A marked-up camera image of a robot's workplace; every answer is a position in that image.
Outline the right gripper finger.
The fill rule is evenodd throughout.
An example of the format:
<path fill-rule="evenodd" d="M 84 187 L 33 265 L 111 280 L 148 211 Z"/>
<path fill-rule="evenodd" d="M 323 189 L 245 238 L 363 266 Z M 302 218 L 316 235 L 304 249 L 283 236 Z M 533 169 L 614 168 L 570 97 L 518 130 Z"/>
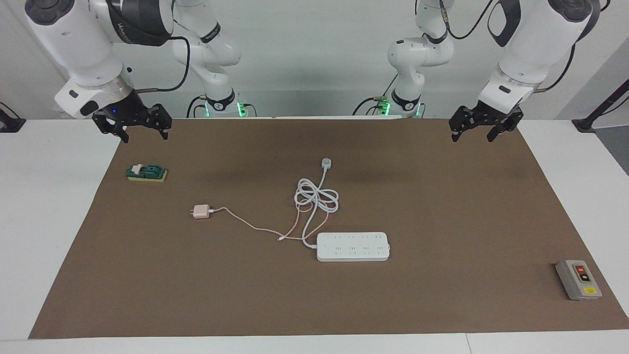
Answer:
<path fill-rule="evenodd" d="M 172 118 L 162 104 L 155 104 L 147 109 L 147 127 L 157 130 L 162 139 L 168 139 Z"/>
<path fill-rule="evenodd" d="M 120 138 L 123 143 L 128 143 L 129 136 L 124 130 L 123 123 L 120 121 L 113 121 L 113 123 L 111 123 L 108 121 L 108 117 L 105 112 L 95 112 L 92 115 L 92 121 L 96 124 L 102 134 L 112 134 L 115 137 Z"/>

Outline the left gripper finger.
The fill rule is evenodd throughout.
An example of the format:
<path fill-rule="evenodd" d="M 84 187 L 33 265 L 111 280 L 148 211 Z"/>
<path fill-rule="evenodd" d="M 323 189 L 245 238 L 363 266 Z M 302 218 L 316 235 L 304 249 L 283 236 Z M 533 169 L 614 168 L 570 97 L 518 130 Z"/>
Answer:
<path fill-rule="evenodd" d="M 449 119 L 452 141 L 456 143 L 463 132 L 476 128 L 478 126 L 477 118 L 479 118 L 479 112 L 476 108 L 459 107 Z"/>
<path fill-rule="evenodd" d="M 509 117 L 502 119 L 501 121 L 497 121 L 494 124 L 494 127 L 487 133 L 487 141 L 489 143 L 492 143 L 500 134 L 515 130 L 517 124 L 519 124 L 522 117 L 522 115 L 510 115 Z"/>

